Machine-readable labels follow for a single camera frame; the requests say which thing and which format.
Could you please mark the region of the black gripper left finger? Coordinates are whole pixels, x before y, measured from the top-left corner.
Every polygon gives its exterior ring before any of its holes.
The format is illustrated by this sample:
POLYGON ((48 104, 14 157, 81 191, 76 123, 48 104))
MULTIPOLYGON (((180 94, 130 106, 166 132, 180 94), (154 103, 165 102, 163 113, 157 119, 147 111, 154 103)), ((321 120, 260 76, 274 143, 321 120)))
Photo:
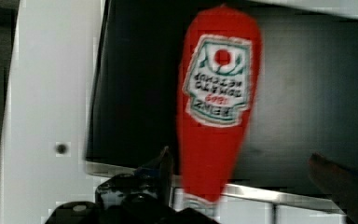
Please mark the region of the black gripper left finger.
POLYGON ((169 207, 173 157, 165 147, 131 174, 118 174, 95 190, 95 201, 58 206, 45 224, 218 224, 190 207, 169 207))

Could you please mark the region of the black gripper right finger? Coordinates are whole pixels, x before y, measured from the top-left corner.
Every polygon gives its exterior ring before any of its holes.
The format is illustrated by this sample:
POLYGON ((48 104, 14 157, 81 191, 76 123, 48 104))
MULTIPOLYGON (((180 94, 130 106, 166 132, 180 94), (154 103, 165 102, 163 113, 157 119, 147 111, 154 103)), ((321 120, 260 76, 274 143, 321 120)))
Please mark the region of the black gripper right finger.
POLYGON ((358 171, 321 154, 309 158, 310 179, 346 215, 346 224, 358 224, 358 171))

